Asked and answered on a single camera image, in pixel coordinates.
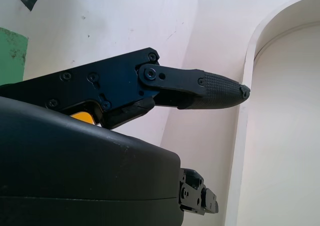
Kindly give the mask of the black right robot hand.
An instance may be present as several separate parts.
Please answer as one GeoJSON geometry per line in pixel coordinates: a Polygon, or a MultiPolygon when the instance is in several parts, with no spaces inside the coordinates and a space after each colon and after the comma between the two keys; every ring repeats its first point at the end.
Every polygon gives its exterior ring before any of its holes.
{"type": "Polygon", "coordinates": [[[115,128],[155,106],[215,110],[250,89],[145,48],[0,88],[3,226],[180,226],[216,195],[179,156],[115,128]]]}

